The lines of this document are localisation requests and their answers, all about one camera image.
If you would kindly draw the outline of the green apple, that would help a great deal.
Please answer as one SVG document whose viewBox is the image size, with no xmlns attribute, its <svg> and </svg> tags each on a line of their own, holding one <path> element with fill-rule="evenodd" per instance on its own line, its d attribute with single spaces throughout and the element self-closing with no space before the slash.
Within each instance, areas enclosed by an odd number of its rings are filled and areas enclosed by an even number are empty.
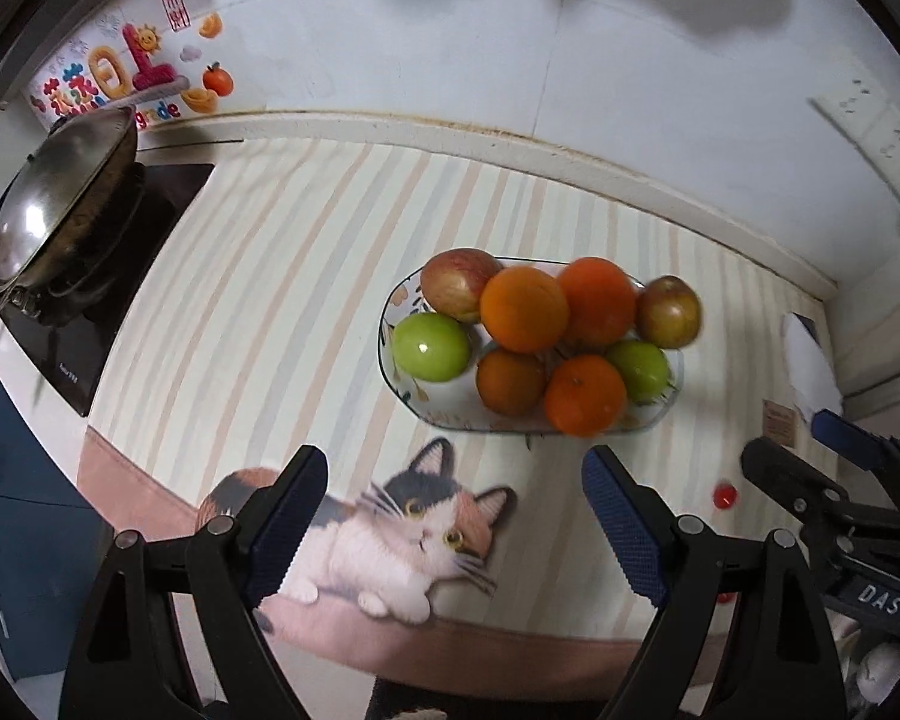
<svg viewBox="0 0 900 720">
<path fill-rule="evenodd" d="M 422 312 L 395 327 L 391 354 L 398 369 L 413 379 L 448 382 L 466 371 L 471 343 L 456 320 Z"/>
<path fill-rule="evenodd" d="M 606 359 L 624 380 L 628 397 L 635 405 L 649 405 L 660 398 L 670 383 L 670 366 L 662 349 L 642 340 L 622 340 L 613 344 Z"/>
</svg>

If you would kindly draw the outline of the white wall socket left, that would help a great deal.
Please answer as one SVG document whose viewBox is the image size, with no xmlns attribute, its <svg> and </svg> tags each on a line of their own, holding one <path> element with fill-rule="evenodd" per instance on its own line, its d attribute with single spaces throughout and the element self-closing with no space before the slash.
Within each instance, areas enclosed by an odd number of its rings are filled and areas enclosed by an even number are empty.
<svg viewBox="0 0 900 720">
<path fill-rule="evenodd" d="M 809 99 L 811 105 L 850 140 L 860 140 L 888 107 L 886 91 L 863 71 L 852 71 L 832 82 L 823 93 Z"/>
</svg>

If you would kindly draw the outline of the brownish red-green apple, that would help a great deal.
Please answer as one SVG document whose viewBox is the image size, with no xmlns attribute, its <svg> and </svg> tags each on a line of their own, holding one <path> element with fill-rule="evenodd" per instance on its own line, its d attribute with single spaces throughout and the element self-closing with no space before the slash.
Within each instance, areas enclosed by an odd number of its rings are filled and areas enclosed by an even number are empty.
<svg viewBox="0 0 900 720">
<path fill-rule="evenodd" d="M 696 341 L 702 328 L 702 302 L 688 283 L 674 275 L 651 281 L 635 305 L 635 333 L 663 349 Z"/>
</svg>

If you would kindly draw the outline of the black induction cooktop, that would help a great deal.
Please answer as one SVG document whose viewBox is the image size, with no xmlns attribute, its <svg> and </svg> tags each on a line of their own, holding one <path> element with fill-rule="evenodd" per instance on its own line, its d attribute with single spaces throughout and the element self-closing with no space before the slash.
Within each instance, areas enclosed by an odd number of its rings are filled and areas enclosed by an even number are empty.
<svg viewBox="0 0 900 720">
<path fill-rule="evenodd" d="M 84 254 L 29 304 L 1 312 L 25 356 L 78 415 L 89 413 L 137 290 L 212 171 L 211 163 L 133 164 Z"/>
</svg>

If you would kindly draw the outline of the large orange persimmon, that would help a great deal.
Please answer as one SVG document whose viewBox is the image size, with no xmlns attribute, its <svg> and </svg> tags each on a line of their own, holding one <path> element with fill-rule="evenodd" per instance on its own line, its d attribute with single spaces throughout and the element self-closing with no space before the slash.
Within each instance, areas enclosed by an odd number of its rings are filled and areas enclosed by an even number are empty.
<svg viewBox="0 0 900 720">
<path fill-rule="evenodd" d="M 634 327 L 637 293 L 628 275 L 610 260 L 583 257 L 557 275 L 569 306 L 564 343 L 575 349 L 608 348 Z"/>
</svg>

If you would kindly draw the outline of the white tissue paper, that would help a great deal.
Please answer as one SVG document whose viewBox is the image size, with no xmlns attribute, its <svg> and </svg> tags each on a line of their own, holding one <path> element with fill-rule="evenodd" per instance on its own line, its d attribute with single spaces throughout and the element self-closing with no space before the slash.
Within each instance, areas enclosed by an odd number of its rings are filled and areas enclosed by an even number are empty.
<svg viewBox="0 0 900 720">
<path fill-rule="evenodd" d="M 802 418 L 811 422 L 821 411 L 841 416 L 842 395 L 831 362 L 797 314 L 782 319 L 782 343 L 793 401 Z"/>
</svg>

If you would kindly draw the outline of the colourful wall sticker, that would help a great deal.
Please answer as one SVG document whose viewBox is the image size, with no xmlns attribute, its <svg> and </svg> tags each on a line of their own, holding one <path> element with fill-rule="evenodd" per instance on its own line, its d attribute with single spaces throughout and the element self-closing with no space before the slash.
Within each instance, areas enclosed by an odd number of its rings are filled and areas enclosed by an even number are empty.
<svg viewBox="0 0 900 720">
<path fill-rule="evenodd" d="M 43 125 L 130 106 L 139 130 L 219 114 L 235 93 L 221 9 L 212 0 L 113 0 L 23 85 Z"/>
</svg>

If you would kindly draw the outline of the dark orange tangerine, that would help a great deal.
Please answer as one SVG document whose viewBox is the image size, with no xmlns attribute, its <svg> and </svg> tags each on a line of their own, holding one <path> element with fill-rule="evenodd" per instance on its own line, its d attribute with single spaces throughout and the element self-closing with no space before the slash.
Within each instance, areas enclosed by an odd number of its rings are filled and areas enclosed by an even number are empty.
<svg viewBox="0 0 900 720">
<path fill-rule="evenodd" d="M 494 348 L 476 366 L 476 392 L 498 415 L 518 418 L 536 408 L 548 385 L 548 372 L 536 356 Z"/>
</svg>

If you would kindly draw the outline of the white wall socket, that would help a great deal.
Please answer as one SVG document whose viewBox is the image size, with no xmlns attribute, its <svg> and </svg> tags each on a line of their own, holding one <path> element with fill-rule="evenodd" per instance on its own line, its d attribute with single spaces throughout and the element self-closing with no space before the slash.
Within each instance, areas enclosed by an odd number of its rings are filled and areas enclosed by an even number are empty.
<svg viewBox="0 0 900 720">
<path fill-rule="evenodd" d="M 863 71 L 852 71 L 832 82 L 823 93 L 809 99 L 811 105 L 850 140 L 860 140 L 888 107 L 886 91 Z"/>
<path fill-rule="evenodd" d="M 862 138 L 862 151 L 888 181 L 900 181 L 900 112 L 890 104 Z"/>
</svg>

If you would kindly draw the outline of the white wall socket middle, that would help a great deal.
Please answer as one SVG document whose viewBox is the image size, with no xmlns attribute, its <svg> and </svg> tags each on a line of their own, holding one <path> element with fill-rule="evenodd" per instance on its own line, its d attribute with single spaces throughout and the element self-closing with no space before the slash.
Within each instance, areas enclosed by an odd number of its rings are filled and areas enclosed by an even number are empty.
<svg viewBox="0 0 900 720">
<path fill-rule="evenodd" d="M 890 104 L 862 138 L 862 151 L 888 181 L 900 181 L 900 112 Z"/>
</svg>

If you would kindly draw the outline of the striped table cloth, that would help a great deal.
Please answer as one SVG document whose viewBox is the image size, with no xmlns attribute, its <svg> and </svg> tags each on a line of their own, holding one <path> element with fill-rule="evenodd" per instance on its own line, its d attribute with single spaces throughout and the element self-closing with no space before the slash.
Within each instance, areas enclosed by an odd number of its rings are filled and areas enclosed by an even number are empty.
<svg viewBox="0 0 900 720">
<path fill-rule="evenodd" d="M 740 255 L 559 182 L 394 146 L 245 143 L 217 161 L 137 291 L 89 415 L 79 491 L 116 528 L 193 532 L 217 483 L 278 470 L 317 445 L 328 489 L 351 499 L 434 437 L 377 362 L 387 305 L 430 255 L 477 247 L 570 262 L 596 255 L 639 280 L 678 275 L 704 304 L 685 385 L 655 427 L 613 439 L 642 483 L 717 532 L 759 538 L 787 516 L 720 481 L 764 419 L 790 405 L 785 317 L 821 320 L 816 299 Z M 493 593 L 430 590 L 417 626 L 351 601 L 266 603 L 279 640 L 346 667 L 434 691 L 605 694 L 628 667 L 652 606 L 628 582 L 583 497 L 583 447 L 565 437 L 456 433 L 455 473 L 517 505 L 489 557 Z"/>
</svg>

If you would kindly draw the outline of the floral oval ceramic plate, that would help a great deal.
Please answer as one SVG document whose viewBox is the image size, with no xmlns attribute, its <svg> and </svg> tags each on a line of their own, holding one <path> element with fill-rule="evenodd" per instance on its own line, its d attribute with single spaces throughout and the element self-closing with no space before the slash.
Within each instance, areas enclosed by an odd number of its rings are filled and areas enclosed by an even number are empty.
<svg viewBox="0 0 900 720">
<path fill-rule="evenodd" d="M 518 418 L 498 415 L 482 405 L 476 388 L 476 362 L 496 346 L 482 325 L 471 325 L 471 361 L 468 369 L 456 379 L 448 382 L 425 382 L 413 379 L 401 369 L 393 356 L 393 330 L 406 317 L 424 312 L 434 312 L 434 307 L 425 300 L 421 288 L 422 266 L 411 271 L 397 286 L 383 306 L 379 320 L 377 340 L 377 361 L 388 390 L 413 415 L 430 426 L 445 431 L 464 433 L 498 433 L 510 436 L 550 436 L 556 433 L 544 414 L 543 405 L 538 403 L 533 411 Z M 665 349 L 667 356 L 668 383 L 655 400 L 645 405 L 629 403 L 608 434 L 640 433 L 658 424 L 678 400 L 685 385 L 685 356 L 679 349 Z"/>
</svg>

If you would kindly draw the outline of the blue cabinet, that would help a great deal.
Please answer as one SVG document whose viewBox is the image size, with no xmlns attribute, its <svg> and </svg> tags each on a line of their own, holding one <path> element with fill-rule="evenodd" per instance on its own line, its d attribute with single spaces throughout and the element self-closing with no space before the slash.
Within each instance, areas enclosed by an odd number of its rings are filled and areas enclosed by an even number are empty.
<svg viewBox="0 0 900 720">
<path fill-rule="evenodd" d="M 66 668 L 112 535 L 0 382 L 0 652 L 14 679 Z"/>
</svg>

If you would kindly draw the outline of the red apple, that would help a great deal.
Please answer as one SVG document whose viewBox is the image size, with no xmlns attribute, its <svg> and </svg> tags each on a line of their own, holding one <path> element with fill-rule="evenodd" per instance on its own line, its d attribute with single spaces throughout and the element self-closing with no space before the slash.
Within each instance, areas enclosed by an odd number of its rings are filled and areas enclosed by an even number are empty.
<svg viewBox="0 0 900 720">
<path fill-rule="evenodd" d="M 504 265 L 481 249 L 450 249 L 434 255 L 421 270 L 425 302 L 461 323 L 481 322 L 481 296 Z"/>
</svg>

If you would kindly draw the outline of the cat shaped placemat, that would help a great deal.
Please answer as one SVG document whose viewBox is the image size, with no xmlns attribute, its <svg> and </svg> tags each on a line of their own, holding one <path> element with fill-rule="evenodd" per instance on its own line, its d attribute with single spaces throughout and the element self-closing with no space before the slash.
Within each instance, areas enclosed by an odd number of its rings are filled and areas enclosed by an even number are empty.
<svg viewBox="0 0 900 720">
<path fill-rule="evenodd" d="M 457 481 L 453 445 L 437 437 L 356 500 L 323 497 L 272 593 L 302 606 L 337 596 L 368 617 L 422 624 L 437 585 L 493 593 L 489 557 L 515 505 L 509 486 L 475 493 Z"/>
</svg>

